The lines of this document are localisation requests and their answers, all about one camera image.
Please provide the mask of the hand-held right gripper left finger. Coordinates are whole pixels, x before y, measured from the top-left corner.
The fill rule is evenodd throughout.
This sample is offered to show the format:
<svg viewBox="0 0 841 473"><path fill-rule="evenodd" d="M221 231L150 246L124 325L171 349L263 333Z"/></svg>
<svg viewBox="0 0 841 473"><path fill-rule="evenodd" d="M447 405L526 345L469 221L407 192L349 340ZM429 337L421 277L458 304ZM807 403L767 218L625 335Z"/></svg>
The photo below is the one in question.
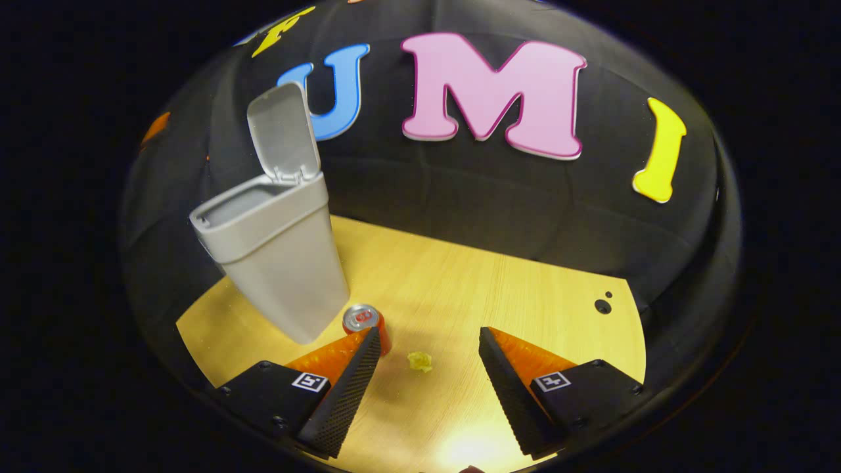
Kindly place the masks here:
<svg viewBox="0 0 841 473"><path fill-rule="evenodd" d="M259 361L215 389L213 397L271 442L335 459L380 354L379 329L369 327L287 365Z"/></svg>

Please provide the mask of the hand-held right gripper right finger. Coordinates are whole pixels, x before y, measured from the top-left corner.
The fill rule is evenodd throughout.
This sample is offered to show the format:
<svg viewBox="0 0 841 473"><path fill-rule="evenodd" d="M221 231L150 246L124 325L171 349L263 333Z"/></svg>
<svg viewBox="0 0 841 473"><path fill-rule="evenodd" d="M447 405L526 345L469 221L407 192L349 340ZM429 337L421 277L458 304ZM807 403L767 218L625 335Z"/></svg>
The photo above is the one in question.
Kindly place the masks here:
<svg viewBox="0 0 841 473"><path fill-rule="evenodd" d="M495 327L480 354L522 454L570 458L606 442L646 401L646 389L603 359L573 363Z"/></svg>

